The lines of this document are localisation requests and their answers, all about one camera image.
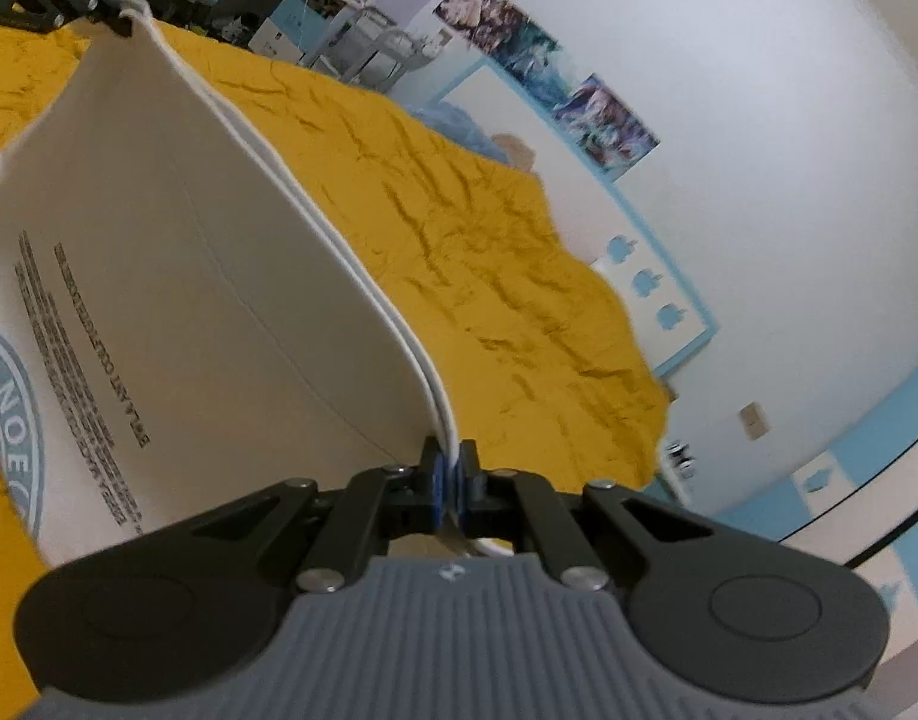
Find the bed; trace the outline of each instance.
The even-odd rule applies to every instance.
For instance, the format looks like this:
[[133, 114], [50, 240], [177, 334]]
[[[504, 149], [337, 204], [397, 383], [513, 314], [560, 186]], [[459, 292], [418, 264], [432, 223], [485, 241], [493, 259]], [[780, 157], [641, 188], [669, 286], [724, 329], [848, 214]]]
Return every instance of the bed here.
[[[614, 290], [563, 247], [537, 177], [454, 146], [378, 95], [161, 29], [280, 153], [407, 322], [484, 466], [534, 470], [561, 490], [592, 477], [650, 481], [667, 399]], [[68, 30], [0, 28], [0, 149], [48, 107], [87, 46]], [[345, 381], [336, 386], [354, 386]], [[9, 631], [43, 570], [28, 526], [0, 478], [0, 718], [34, 694]]]

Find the white tote bag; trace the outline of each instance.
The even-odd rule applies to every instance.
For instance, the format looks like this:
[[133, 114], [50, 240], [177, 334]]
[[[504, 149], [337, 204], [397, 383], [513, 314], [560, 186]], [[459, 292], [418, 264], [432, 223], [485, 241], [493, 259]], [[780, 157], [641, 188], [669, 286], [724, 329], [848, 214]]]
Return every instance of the white tote bag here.
[[130, 1], [0, 153], [0, 461], [48, 562], [284, 478], [454, 460], [442, 383], [345, 241]]

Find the wall outlet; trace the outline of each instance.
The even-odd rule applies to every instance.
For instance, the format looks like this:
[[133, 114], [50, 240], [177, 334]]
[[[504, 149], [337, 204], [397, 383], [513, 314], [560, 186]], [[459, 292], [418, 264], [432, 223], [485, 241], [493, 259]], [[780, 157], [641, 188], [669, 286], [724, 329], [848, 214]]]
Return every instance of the wall outlet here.
[[761, 439], [769, 432], [769, 425], [765, 421], [763, 407], [758, 403], [750, 403], [742, 409], [739, 412], [739, 419], [742, 420], [742, 427], [751, 442]]

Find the white wall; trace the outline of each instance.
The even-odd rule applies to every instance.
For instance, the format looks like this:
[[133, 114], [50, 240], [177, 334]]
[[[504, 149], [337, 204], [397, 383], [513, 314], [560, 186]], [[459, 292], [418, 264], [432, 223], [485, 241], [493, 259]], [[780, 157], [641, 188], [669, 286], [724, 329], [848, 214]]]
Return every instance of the white wall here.
[[[918, 364], [918, 69], [865, 0], [514, 1], [662, 139], [619, 186], [721, 324], [672, 379], [670, 435], [701, 508], [739, 501]], [[395, 97], [472, 62], [456, 44]], [[754, 400], [772, 431], [749, 442]]]

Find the poster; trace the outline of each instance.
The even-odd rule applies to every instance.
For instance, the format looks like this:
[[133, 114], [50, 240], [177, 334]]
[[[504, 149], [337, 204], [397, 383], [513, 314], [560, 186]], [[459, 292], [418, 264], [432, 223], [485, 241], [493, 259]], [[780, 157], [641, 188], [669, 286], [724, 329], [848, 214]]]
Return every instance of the poster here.
[[435, 14], [499, 64], [609, 180], [659, 144], [619, 95], [513, 2], [443, 0]]

